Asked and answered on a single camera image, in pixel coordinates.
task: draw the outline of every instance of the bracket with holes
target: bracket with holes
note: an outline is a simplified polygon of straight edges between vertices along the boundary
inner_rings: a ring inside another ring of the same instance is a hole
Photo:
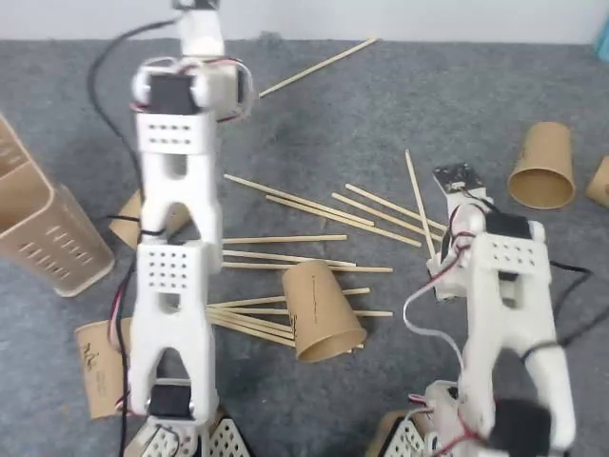
[[[223,419],[209,439],[210,457],[249,457],[246,443],[231,419]]]

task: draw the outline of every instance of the white cable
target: white cable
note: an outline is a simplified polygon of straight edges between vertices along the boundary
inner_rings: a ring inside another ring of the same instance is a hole
[[[463,363],[463,358],[462,358],[462,355],[461,355],[461,351],[459,349],[459,346],[457,346],[457,343],[455,342],[455,340],[449,334],[444,333],[441,330],[436,330],[434,328],[421,328],[421,327],[415,326],[406,317],[406,312],[408,310],[408,306],[412,302],[414,302],[419,297],[421,297],[423,294],[425,294],[426,292],[428,292],[429,290],[434,288],[434,286],[436,284],[438,284],[440,282],[440,280],[443,278],[445,273],[447,273],[450,269],[452,269],[452,268],[457,266],[457,264],[459,263],[459,260],[461,259],[462,253],[463,253],[463,250],[460,249],[459,253],[457,254],[457,257],[454,260],[451,261],[451,263],[450,263],[450,265],[448,267],[445,267],[431,281],[429,281],[422,288],[420,288],[419,290],[414,292],[412,295],[410,295],[406,299],[406,302],[403,304],[403,322],[406,324],[406,326],[411,331],[413,331],[413,332],[415,332],[415,333],[417,333],[419,335],[422,335],[422,336],[433,336],[433,337],[436,337],[436,338],[442,338],[446,343],[448,343],[450,345],[450,347],[453,348],[453,350],[457,354],[457,358],[459,359],[459,365],[461,367],[461,371],[464,370],[465,365]]]

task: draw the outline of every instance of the bamboo skewer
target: bamboo skewer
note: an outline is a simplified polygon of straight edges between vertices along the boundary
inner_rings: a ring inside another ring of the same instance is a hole
[[[287,309],[276,309],[276,308],[231,308],[230,312],[237,314],[262,314],[268,316],[288,316],[289,311]],[[354,310],[353,311],[358,317],[392,317],[393,311],[376,311],[372,309],[366,310]]]
[[[288,331],[278,330],[276,328],[270,328],[267,326],[262,326],[258,323],[250,322],[247,319],[247,316],[242,316],[236,313],[230,312],[211,312],[209,313],[209,320],[213,323],[214,321],[220,320],[224,322],[228,322],[230,324],[234,324],[236,326],[241,326],[245,328],[250,328],[252,330],[261,331],[262,333],[268,333],[269,335],[279,336],[280,338],[285,338],[286,340],[293,340],[294,333],[292,332],[292,328],[289,328]],[[249,318],[255,321],[262,321],[262,319],[254,319]]]
[[[402,219],[398,219],[397,217],[393,217],[393,216],[390,216],[389,214],[385,214],[384,212],[381,212],[374,208],[363,205],[360,202],[356,202],[355,200],[351,200],[350,198],[342,196],[340,193],[333,192],[332,198],[336,198],[337,200],[339,200],[343,203],[346,203],[354,208],[361,209],[362,211],[369,212],[370,214],[374,214],[375,216],[380,217],[381,219],[391,222],[397,226],[415,231],[417,233],[420,233],[421,235],[425,235],[425,230],[423,230],[422,228],[413,226],[412,224],[408,224],[407,222],[403,221]],[[436,235],[435,233],[432,233],[431,237],[434,240],[437,240],[440,242],[442,241],[442,237],[440,235]]]
[[[274,330],[279,330],[285,333],[290,333],[290,336],[287,338],[293,339],[293,330],[291,326],[285,326],[284,324],[277,324],[276,322],[266,321],[265,319],[258,319],[256,317],[246,316],[244,314],[238,314],[236,312],[230,312],[229,309],[211,309],[210,315],[212,316],[221,316],[222,319],[225,320],[234,320],[240,321],[244,323],[249,323],[251,325],[255,325],[261,328],[269,328]]]
[[[253,328],[238,326],[234,323],[225,321],[223,319],[219,319],[217,317],[211,317],[209,320],[215,326],[220,326],[220,327],[224,327],[224,328],[230,328],[231,330],[241,331],[242,333],[246,333],[248,335],[256,336],[256,337],[262,338],[264,340],[279,343],[280,345],[289,346],[291,348],[296,347],[296,345],[294,344],[293,341],[287,340],[287,339],[279,337],[279,336],[271,335],[269,333],[264,333],[259,330],[254,330]]]
[[[421,216],[419,214],[417,214],[416,212],[411,211],[410,209],[402,208],[402,207],[396,205],[395,203],[391,203],[388,200],[378,197],[377,195],[374,195],[373,193],[367,192],[367,191],[363,190],[362,188],[353,186],[352,184],[345,184],[344,186],[347,189],[351,190],[352,192],[359,193],[362,197],[368,198],[368,199],[372,200],[373,202],[379,203],[385,207],[393,209],[394,211],[400,212],[402,214],[405,214],[406,216],[410,216],[414,219],[417,219],[418,221],[421,221]],[[444,226],[438,222],[432,221],[431,219],[427,219],[427,223],[435,229],[438,229],[441,231],[446,231],[446,226]]]
[[[225,245],[250,245],[261,243],[302,243],[315,241],[344,241],[347,235],[301,235],[301,236],[263,236],[257,238],[226,238]]]
[[[294,208],[294,209],[299,209],[299,210],[305,211],[305,212],[310,212],[311,214],[322,216],[322,217],[324,217],[326,219],[332,219],[334,221],[342,222],[343,224],[347,224],[349,226],[356,227],[358,229],[367,230],[367,231],[370,231],[372,233],[376,233],[378,235],[385,236],[387,238],[391,238],[391,239],[394,239],[394,240],[397,240],[397,241],[401,241],[403,243],[415,246],[417,248],[421,247],[421,243],[419,243],[418,241],[412,240],[410,238],[406,238],[405,236],[398,235],[397,233],[393,233],[391,231],[387,231],[387,230],[383,230],[383,229],[375,228],[375,227],[368,227],[368,226],[365,226],[363,224],[359,224],[359,223],[357,223],[355,221],[352,221],[352,220],[349,220],[349,219],[344,219],[342,217],[337,217],[334,214],[318,211],[316,209],[313,209],[313,208],[310,208],[310,207],[306,207],[304,205],[299,205],[298,203],[293,203],[293,202],[290,202],[289,200],[285,200],[283,198],[273,197],[272,195],[267,195],[266,199],[270,200],[271,202],[279,203],[280,205],[284,205],[284,206],[291,207],[291,208]]]
[[[249,264],[244,262],[223,262],[223,268],[242,269],[288,269],[295,264]],[[352,273],[393,273],[393,268],[385,267],[329,267],[332,271]]]
[[[338,260],[314,259],[311,257],[299,257],[296,255],[266,254],[263,252],[248,252],[244,250],[223,250],[222,254],[228,257],[245,257],[250,259],[283,260],[286,262],[307,262],[310,260],[322,260],[334,267],[356,267],[351,262],[340,262]]]
[[[363,295],[370,293],[370,288],[348,288],[343,290],[343,295]],[[208,305],[210,308],[233,308],[233,307],[248,307],[251,305],[266,305],[268,303],[281,303],[285,301],[285,296],[265,298],[251,298],[247,300],[234,300],[232,302],[214,303]]]
[[[417,207],[419,208],[419,215],[421,216],[422,229],[425,230],[425,242],[427,243],[427,249],[429,249],[429,258],[433,259],[436,255],[436,249],[431,241],[431,232],[429,231],[429,225],[427,224],[425,208],[422,204],[421,191],[419,190],[419,184],[417,183],[417,174],[412,165],[412,159],[410,158],[410,151],[408,149],[406,150],[405,157],[406,165],[408,166],[408,174],[410,174],[410,181],[412,182],[412,189],[415,192],[415,199],[417,200]]]
[[[357,45],[357,46],[354,46],[354,47],[353,47],[353,48],[351,48],[350,50],[346,50],[346,51],[344,51],[344,52],[341,52],[340,54],[335,55],[334,57],[331,57],[331,58],[329,58],[329,59],[327,59],[327,60],[324,60],[323,62],[321,62],[321,63],[319,63],[319,64],[317,64],[317,65],[314,65],[313,67],[311,67],[311,68],[309,68],[309,69],[306,69],[306,70],[304,70],[304,71],[301,71],[300,73],[295,74],[294,76],[292,76],[292,77],[290,77],[290,78],[285,79],[284,81],[282,81],[282,82],[281,82],[281,83],[279,83],[279,84],[276,84],[276,85],[275,85],[275,86],[273,86],[272,88],[269,88],[269,89],[267,89],[267,90],[263,90],[262,92],[260,92],[260,93],[258,94],[258,96],[259,96],[260,98],[263,98],[263,97],[265,97],[265,96],[269,95],[270,93],[274,92],[275,90],[279,90],[279,89],[281,89],[281,88],[284,88],[285,86],[287,86],[287,85],[289,85],[289,84],[292,84],[292,83],[294,83],[294,82],[298,81],[299,79],[304,78],[305,76],[307,76],[307,75],[311,74],[311,73],[312,73],[312,72],[314,72],[314,71],[320,70],[320,69],[322,69],[323,67],[326,67],[326,66],[328,66],[328,65],[330,65],[330,64],[333,64],[334,62],[336,62],[336,61],[338,61],[338,60],[344,59],[346,56],[351,55],[352,53],[357,52],[358,50],[362,50],[363,48],[365,48],[365,47],[367,47],[367,46],[370,46],[370,45],[371,45],[372,43],[374,43],[375,41],[377,41],[377,38],[370,38],[369,40],[364,41],[363,43],[360,43],[360,44],[359,44],[359,45]]]
[[[232,176],[230,174],[225,174],[225,178],[229,181],[233,181],[235,183],[241,184],[243,186],[247,186],[252,189],[261,190],[262,192],[270,193],[272,195],[277,195],[278,197],[282,197],[287,200],[291,200],[293,202],[300,203],[302,205],[307,205],[308,207],[312,207],[315,209],[319,209],[321,211],[329,212],[331,214],[336,214],[337,216],[343,217],[345,219],[350,219],[352,221],[359,222],[360,224],[374,227],[374,222],[372,222],[368,219],[363,219],[363,217],[355,216],[353,214],[349,214],[348,212],[330,208],[330,207],[327,207],[326,205],[321,205],[319,203],[312,202],[311,200],[306,200],[305,198],[299,197],[298,195],[293,195],[291,193],[283,192],[282,190],[270,188],[269,186],[264,186],[262,184],[254,183],[253,181],[248,181],[244,178],[240,178],[238,176]]]

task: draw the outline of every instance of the paper cup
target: paper cup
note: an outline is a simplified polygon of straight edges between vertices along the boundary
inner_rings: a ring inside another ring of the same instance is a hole
[[[365,340],[366,331],[325,262],[298,264],[284,274],[282,282],[298,360],[320,362]]]
[[[521,156],[507,186],[526,207],[556,209],[575,197],[571,133],[557,122],[540,122],[526,134]]]
[[[130,324],[129,318],[121,322],[127,350]],[[123,365],[121,354],[108,342],[108,321],[80,327],[75,333],[91,419],[116,414],[116,402],[123,396]]]
[[[599,169],[586,189],[586,196],[609,208],[609,156],[600,162]]]

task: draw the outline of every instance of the white wall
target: white wall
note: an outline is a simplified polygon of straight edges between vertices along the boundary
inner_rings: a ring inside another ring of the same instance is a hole
[[[110,38],[170,14],[170,0],[0,3],[5,39]],[[609,0],[222,0],[221,12],[227,39],[591,43]]]

